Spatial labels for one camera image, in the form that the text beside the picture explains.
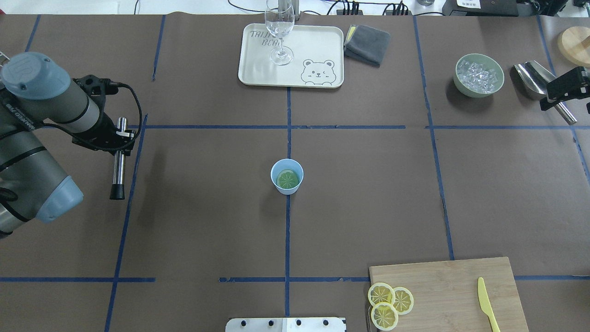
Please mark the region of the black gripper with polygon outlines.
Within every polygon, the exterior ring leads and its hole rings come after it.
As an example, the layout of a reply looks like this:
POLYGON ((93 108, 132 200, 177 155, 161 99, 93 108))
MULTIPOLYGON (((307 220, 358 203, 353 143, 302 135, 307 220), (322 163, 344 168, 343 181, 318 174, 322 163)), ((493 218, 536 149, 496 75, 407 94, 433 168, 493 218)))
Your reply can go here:
POLYGON ((129 157, 134 149, 136 131, 125 130, 130 136, 120 135, 122 131, 116 127, 111 118, 102 113, 97 124, 90 130, 74 134, 72 143, 94 151, 105 151, 114 155, 117 151, 129 157))

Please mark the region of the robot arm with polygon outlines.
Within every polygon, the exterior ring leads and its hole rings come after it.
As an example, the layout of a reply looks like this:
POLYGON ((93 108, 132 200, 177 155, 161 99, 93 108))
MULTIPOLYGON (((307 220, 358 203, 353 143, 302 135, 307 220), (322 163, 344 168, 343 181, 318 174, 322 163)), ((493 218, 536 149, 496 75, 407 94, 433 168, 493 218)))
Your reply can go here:
POLYGON ((74 179, 35 136, 51 127, 72 143, 104 151, 115 159, 110 199, 125 197, 125 159, 141 130, 130 130, 124 117, 113 121, 106 97, 125 83, 94 75, 72 78, 48 55, 1 55, 0 233, 4 239, 33 219, 49 223, 83 200, 74 179))

